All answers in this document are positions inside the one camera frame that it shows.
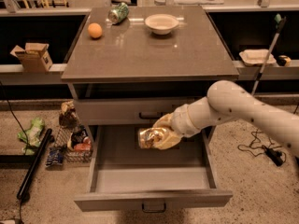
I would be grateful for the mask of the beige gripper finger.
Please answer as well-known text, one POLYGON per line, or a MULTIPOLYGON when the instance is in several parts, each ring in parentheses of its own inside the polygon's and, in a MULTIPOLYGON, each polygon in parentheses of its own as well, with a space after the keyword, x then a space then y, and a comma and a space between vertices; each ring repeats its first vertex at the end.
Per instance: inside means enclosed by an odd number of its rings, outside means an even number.
POLYGON ((173 116, 172 113, 162 116, 153 124, 153 128, 163 128, 163 127, 170 128, 172 116, 173 116))
POLYGON ((182 139, 181 134, 177 134, 168 127, 154 128, 154 131, 158 135, 158 137, 154 138, 152 146, 160 150, 174 147, 182 139))

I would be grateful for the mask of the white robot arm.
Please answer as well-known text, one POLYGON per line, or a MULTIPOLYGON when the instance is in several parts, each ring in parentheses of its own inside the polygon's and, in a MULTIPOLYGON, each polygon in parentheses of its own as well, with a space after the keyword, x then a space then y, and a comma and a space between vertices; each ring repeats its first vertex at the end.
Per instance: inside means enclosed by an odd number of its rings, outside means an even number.
POLYGON ((178 144, 182 137, 192 137, 205 127, 233 119, 242 119, 257 127, 299 157, 299 117, 257 100, 226 80, 211 85, 206 97, 160 118, 153 127, 164 127, 168 134, 153 146, 168 149, 178 144))

